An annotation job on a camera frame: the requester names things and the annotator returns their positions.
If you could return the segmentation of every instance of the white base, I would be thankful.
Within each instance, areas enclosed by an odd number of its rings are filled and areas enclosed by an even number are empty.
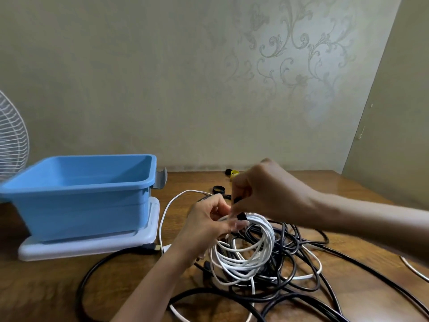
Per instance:
[[[159,200],[149,197],[149,220],[147,225],[138,231],[49,244],[37,243],[30,236],[19,246],[18,257],[21,261],[69,258],[115,252],[127,247],[153,243],[157,238],[159,214]]]

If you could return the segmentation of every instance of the blue tub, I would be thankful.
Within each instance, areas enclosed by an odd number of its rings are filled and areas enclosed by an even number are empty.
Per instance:
[[[41,242],[136,231],[148,220],[153,155],[46,158],[0,186]]]

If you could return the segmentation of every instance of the right hand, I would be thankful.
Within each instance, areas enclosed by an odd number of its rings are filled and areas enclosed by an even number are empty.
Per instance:
[[[317,219],[314,201],[319,193],[271,159],[264,159],[234,177],[232,185],[232,200],[243,198],[231,207],[234,216],[241,212],[255,212],[302,227],[313,226],[312,220]]]

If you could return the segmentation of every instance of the wooden table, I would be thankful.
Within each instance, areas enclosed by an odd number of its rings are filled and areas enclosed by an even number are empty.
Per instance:
[[[313,188],[353,199],[389,203],[381,196],[331,171],[302,171],[293,174]],[[163,190],[153,196],[165,205],[187,189],[210,191],[223,185],[230,192],[229,179],[223,173],[169,173]],[[163,228],[165,244],[173,241],[186,218],[189,206],[201,198],[185,194],[170,207]],[[76,288],[87,270],[103,255],[49,261],[20,262],[19,244],[28,232],[10,204],[0,205],[0,321],[76,321],[73,303]],[[303,231],[304,237],[316,237]],[[398,256],[357,238],[329,234],[330,246],[370,265],[399,283],[423,303],[429,305],[429,284],[408,270]],[[317,252],[323,271],[330,281],[345,316],[351,321],[427,321],[411,303],[362,269],[324,252]],[[126,255],[106,264],[89,282],[84,304],[95,319],[108,321],[127,296],[158,260],[158,256]],[[429,270],[418,266],[429,275]],[[202,273],[195,267],[182,276],[175,293],[201,286]],[[327,301],[324,293],[316,296]],[[214,295],[187,298],[177,308],[191,321],[244,322],[246,311],[238,304]],[[267,315],[268,321],[324,321],[319,316],[285,302]],[[167,312],[163,321],[176,321]]]

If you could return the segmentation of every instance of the damask wallpaper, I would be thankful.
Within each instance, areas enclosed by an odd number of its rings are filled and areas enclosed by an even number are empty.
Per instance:
[[[30,162],[341,172],[400,0],[0,0]]]

